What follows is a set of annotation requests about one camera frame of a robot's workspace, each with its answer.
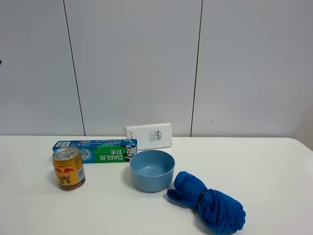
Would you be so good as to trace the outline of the Darlie toothpaste box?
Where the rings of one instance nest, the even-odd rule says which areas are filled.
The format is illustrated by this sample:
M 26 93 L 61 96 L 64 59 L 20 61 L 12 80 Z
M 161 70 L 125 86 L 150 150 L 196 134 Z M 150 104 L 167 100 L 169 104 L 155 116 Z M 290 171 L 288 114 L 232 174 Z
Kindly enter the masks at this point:
M 85 164 L 129 162 L 137 154 L 136 139 L 58 141 L 52 150 L 67 146 L 77 147 Z

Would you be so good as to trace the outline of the blue bundled cloth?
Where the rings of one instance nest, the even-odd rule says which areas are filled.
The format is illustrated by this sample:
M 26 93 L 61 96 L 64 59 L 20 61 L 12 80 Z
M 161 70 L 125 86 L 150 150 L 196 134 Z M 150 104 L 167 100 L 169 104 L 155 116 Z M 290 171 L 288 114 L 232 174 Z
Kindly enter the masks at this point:
M 208 189 L 200 204 L 197 200 Z M 194 175 L 181 171 L 174 180 L 174 188 L 167 196 L 186 207 L 198 211 L 204 224 L 217 235 L 229 235 L 241 230 L 246 221 L 243 205 L 234 198 L 206 185 Z

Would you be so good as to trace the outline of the black band on cloth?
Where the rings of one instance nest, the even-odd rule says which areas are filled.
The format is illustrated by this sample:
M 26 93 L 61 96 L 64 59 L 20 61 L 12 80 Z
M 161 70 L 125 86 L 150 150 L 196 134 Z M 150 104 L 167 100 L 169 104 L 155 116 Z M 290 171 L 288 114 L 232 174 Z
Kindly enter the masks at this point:
M 202 191 L 202 193 L 201 193 L 200 196 L 198 197 L 197 205 L 200 204 L 201 200 L 203 199 L 203 197 L 204 197 L 204 195 L 205 195 L 205 193 L 206 193 L 207 191 L 208 191 L 208 189 L 204 189 L 204 190 Z

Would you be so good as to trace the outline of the white rectangular box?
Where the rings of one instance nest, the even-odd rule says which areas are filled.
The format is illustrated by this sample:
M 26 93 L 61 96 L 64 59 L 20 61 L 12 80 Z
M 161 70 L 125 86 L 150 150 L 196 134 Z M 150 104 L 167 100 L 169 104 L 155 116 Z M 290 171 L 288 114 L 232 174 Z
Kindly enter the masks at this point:
M 172 124 L 158 123 L 126 127 L 126 138 L 137 140 L 138 150 L 172 146 Z

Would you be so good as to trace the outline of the gold Red Bull can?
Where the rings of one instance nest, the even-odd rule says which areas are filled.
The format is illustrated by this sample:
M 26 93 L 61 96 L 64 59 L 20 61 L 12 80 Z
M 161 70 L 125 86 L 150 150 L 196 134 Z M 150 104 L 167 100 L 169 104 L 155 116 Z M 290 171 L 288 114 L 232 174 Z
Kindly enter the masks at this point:
M 52 154 L 53 167 L 59 188 L 73 191 L 86 182 L 86 175 L 80 150 L 76 146 L 57 149 Z

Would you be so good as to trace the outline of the light blue plastic bowl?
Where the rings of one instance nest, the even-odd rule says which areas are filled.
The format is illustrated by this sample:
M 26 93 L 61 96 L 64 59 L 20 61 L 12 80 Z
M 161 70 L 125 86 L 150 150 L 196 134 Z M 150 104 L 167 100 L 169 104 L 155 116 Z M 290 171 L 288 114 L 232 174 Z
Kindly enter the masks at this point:
M 145 192 L 162 191 L 172 182 L 175 164 L 175 159 L 164 151 L 139 152 L 130 160 L 133 184 Z

